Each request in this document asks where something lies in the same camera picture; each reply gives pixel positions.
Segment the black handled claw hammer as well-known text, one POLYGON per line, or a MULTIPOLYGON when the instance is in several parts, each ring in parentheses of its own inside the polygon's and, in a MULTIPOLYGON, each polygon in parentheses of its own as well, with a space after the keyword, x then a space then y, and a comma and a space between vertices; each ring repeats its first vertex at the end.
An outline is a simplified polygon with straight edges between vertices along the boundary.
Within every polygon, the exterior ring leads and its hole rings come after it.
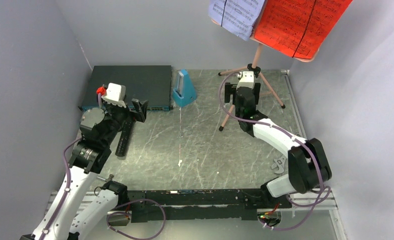
POLYGON ((99 175, 98 175, 98 176, 96 177, 96 179, 97 179, 98 181, 100 181, 100 182, 107 183, 107 182, 112 181, 114 177, 115 177, 115 176, 114 176, 113 174, 110 174, 108 177, 102 177, 102 176, 99 176, 99 175))

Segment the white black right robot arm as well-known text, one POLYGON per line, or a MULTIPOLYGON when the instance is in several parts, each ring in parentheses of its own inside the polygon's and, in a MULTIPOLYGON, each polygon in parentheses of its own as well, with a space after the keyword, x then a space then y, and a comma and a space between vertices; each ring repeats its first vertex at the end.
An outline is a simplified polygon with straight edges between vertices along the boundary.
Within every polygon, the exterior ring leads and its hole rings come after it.
POLYGON ((247 87, 227 82, 224 90, 224 101, 233 102, 240 128, 287 158, 288 173, 262 186, 266 190, 260 194, 260 200, 265 207, 274 207, 281 196, 294 192, 304 194, 331 179, 332 170, 318 139, 307 140, 292 134, 257 110, 260 84, 247 87))

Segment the red sheet music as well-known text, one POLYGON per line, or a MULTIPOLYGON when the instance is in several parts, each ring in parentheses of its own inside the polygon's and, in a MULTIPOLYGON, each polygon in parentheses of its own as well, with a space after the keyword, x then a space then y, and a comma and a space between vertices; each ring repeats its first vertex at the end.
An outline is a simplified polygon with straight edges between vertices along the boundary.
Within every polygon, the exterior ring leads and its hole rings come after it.
POLYGON ((269 0, 253 38, 280 53, 312 61, 350 0, 269 0))

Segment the blue sheet music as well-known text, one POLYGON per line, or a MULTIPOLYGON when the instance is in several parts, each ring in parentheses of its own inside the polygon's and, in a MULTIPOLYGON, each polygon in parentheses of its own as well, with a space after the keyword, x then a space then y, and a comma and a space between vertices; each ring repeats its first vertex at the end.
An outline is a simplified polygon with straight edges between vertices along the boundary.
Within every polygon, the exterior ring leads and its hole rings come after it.
POLYGON ((208 16, 228 32, 247 41, 265 2, 265 0, 210 0, 208 16))

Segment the red handled tool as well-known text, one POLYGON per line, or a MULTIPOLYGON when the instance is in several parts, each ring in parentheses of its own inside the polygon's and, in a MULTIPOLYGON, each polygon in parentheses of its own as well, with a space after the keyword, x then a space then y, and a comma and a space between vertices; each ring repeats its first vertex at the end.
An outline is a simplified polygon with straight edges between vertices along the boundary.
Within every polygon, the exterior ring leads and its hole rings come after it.
POLYGON ((275 158, 273 160, 273 164, 271 165, 271 169, 276 175, 282 175, 285 173, 286 163, 287 158, 285 156, 275 158))

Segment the black blue network switch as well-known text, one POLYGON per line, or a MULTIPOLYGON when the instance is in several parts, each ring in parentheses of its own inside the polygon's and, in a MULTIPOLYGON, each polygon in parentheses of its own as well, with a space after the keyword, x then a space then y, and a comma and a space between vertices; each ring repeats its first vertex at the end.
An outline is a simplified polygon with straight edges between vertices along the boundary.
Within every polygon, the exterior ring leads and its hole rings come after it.
POLYGON ((125 86, 125 103, 131 100, 148 101, 150 112, 169 112, 171 103, 173 68, 170 65, 96 65, 88 80, 85 95, 78 108, 82 111, 98 106, 96 90, 109 83, 125 86))

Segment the clear plastic metronome cover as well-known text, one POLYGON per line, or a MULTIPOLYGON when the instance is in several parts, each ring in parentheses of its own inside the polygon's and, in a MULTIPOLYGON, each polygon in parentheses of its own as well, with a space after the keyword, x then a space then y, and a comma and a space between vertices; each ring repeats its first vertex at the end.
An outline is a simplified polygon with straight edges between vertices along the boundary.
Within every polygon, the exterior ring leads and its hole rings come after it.
POLYGON ((178 95, 180 98, 183 97, 183 91, 184 91, 184 79, 185 76, 187 75, 187 71, 185 69, 181 69, 177 72, 176 74, 176 83, 173 88, 173 91, 178 95))

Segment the pink tripod music stand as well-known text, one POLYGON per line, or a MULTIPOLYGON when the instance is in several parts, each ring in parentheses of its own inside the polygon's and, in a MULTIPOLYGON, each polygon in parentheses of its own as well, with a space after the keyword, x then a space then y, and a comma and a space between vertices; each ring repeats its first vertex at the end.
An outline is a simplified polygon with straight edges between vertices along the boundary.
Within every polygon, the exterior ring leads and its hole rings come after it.
MULTIPOLYGON (((257 69, 257 67, 259 67, 259 66, 258 66, 258 63, 259 63, 260 56, 261 56, 261 54, 262 54, 263 47, 264 47, 264 46, 267 46, 267 45, 266 45, 266 44, 263 44, 262 42, 260 42, 260 41, 258 41, 258 40, 255 40, 254 37, 250 37, 250 39, 251 39, 251 40, 254 40, 254 41, 256 41, 256 42, 258 43, 258 46, 257 46, 257 49, 256 49, 256 52, 255 52, 255 55, 254 55, 254 58, 253 58, 252 63, 249 63, 248 65, 243 66, 243 67, 240 67, 240 68, 235 68, 235 69, 231 69, 231 70, 226 70, 226 71, 218 72, 218 76, 226 76, 227 74, 231 74, 231 73, 233 73, 233 72, 254 71, 254 70, 257 69)), ((311 62, 311 61, 313 61, 313 60, 315 59, 315 57, 317 56, 318 52, 319 52, 319 49, 316 51, 316 53, 314 54, 314 56, 313 56, 312 58, 310 58, 310 59, 303 59, 303 58, 298 58, 298 57, 293 57, 293 58, 296 59, 296 60, 298 60, 298 61, 308 63, 308 62, 311 62)), ((278 101, 278 103, 280 104, 280 106, 284 109, 286 106, 284 105, 284 103, 282 102, 282 100, 279 98, 278 94, 277 94, 277 93, 275 92, 275 90, 272 88, 272 86, 270 85, 270 83, 268 82, 268 80, 265 78, 265 76, 261 73, 261 70, 260 70, 260 69, 259 69, 259 70, 256 70, 256 73, 254 73, 253 75, 254 75, 255 77, 256 77, 256 75, 257 75, 257 76, 260 76, 261 79, 262 79, 262 81, 264 82, 264 84, 265 84, 265 85, 268 87, 268 89, 269 89, 268 92, 263 92, 262 95, 265 95, 265 96, 266 96, 266 95, 268 95, 268 94, 272 94, 272 95, 275 97, 275 99, 278 101)), ((234 110, 234 108, 235 108, 235 106, 232 105, 232 106, 229 108, 229 113, 232 113, 232 111, 234 110)), ((219 126, 219 129, 218 129, 218 130, 219 130, 220 132, 223 131, 223 129, 224 129, 224 127, 225 127, 225 125, 226 125, 226 123, 227 123, 227 121, 228 121, 229 118, 230 118, 230 116, 227 114, 227 115, 225 116, 225 118, 224 118, 222 124, 219 126)))

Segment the blue metronome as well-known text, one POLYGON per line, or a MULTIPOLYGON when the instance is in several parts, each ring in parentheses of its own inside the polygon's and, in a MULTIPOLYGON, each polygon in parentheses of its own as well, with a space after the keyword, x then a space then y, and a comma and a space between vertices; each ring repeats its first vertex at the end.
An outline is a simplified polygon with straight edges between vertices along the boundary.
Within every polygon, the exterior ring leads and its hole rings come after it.
POLYGON ((178 95, 176 95, 176 93, 174 92, 174 87, 172 90, 172 98, 173 98, 174 102, 176 103, 176 105, 179 106, 180 108, 183 108, 183 107, 191 104, 192 102, 194 102, 197 99, 197 93, 196 93, 194 84, 193 84, 188 72, 184 78, 182 97, 179 97, 178 95))

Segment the aluminium frame rail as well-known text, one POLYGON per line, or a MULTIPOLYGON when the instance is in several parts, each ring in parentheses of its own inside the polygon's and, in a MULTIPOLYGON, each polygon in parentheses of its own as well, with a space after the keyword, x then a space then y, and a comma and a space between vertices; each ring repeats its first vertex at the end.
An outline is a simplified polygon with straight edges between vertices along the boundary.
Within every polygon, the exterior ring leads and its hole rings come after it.
POLYGON ((260 76, 257 69, 230 73, 238 83, 227 80, 219 88, 219 101, 232 102, 227 114, 251 137, 262 140, 286 158, 288 172, 248 189, 181 189, 133 190, 108 179, 93 201, 80 206, 93 181, 99 176, 111 155, 111 143, 120 134, 116 154, 126 153, 132 126, 146 120, 147 103, 133 100, 134 109, 124 103, 125 87, 110 83, 103 86, 98 99, 103 108, 86 111, 80 124, 81 136, 73 141, 70 158, 64 158, 65 177, 52 204, 40 224, 24 240, 83 240, 101 219, 123 216, 134 223, 161 220, 241 218, 257 220, 271 230, 279 230, 277 210, 294 205, 294 194, 312 193, 313 203, 305 205, 313 211, 331 195, 326 182, 331 179, 322 143, 288 132, 257 110, 260 76))

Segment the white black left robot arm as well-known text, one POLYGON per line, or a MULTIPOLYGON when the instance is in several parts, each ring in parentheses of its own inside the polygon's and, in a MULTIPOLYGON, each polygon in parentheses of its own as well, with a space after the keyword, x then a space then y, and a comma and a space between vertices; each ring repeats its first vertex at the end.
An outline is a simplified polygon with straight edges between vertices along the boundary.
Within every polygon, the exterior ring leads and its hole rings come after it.
POLYGON ((128 188, 109 180, 97 197, 82 211, 78 209, 92 183, 111 155, 111 144, 118 133, 116 156, 126 155, 135 122, 145 122, 148 101, 132 99, 133 109, 120 101, 103 100, 102 108, 83 112, 81 136, 68 145, 70 159, 64 159, 65 177, 53 203, 36 229, 22 240, 84 240, 112 209, 122 210, 129 203, 128 188))

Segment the black microphone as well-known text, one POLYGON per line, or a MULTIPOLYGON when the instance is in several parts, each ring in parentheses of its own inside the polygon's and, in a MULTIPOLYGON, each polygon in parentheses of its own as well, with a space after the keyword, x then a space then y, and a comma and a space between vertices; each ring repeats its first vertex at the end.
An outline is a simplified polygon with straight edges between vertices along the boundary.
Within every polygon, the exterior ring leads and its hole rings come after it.
POLYGON ((117 157, 126 156, 134 125, 134 118, 126 120, 126 122, 122 125, 118 145, 115 151, 115 155, 117 157))

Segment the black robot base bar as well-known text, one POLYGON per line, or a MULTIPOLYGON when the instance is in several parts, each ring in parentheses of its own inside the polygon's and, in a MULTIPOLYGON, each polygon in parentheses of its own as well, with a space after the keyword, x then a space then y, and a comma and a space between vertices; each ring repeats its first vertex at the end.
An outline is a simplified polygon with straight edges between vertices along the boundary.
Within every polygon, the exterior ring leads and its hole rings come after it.
POLYGON ((270 197, 266 189, 129 190, 115 211, 131 213, 132 223, 162 220, 241 219, 253 221, 258 214, 290 209, 285 196, 270 197))

